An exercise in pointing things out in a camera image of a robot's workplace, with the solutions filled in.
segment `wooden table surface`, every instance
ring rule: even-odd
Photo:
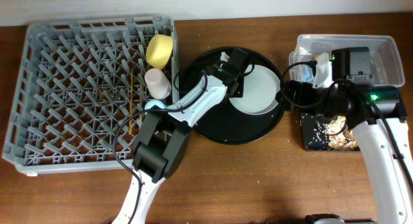
[[[401,93],[413,115],[413,13],[319,15],[176,21],[179,58],[187,65],[219,46],[242,46],[280,71],[300,34],[390,35],[406,77]],[[19,70],[25,26],[0,28],[0,144],[3,146]],[[409,130],[410,146],[413,132]],[[0,160],[1,223],[108,223],[131,180],[125,170],[50,174],[34,178]],[[159,189],[150,223],[279,223],[307,214],[376,220],[376,206],[359,152],[307,152],[296,112],[269,135],[226,146],[193,134],[178,171]]]

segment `white cup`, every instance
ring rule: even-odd
[[[145,74],[145,82],[150,95],[155,99],[164,99],[171,92],[171,84],[164,73],[158,68],[152,68]]]

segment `green indicator light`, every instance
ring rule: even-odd
[[[375,101],[375,100],[377,100],[379,97],[377,96],[377,95],[370,95],[370,99],[372,100],[372,101]]]

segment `wall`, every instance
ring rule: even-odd
[[[0,25],[163,14],[174,19],[413,11],[413,0],[0,0]]]

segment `gray plastic dish rack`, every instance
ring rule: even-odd
[[[142,117],[129,117],[150,99],[143,75],[148,42],[155,34],[174,39],[171,79],[178,69],[177,34],[171,17],[131,17],[30,25],[10,113],[3,159],[28,176],[121,168],[113,158],[114,134],[123,131],[117,155],[131,165],[130,146]],[[177,99],[164,102],[168,105]],[[168,138],[167,133],[159,133]]]

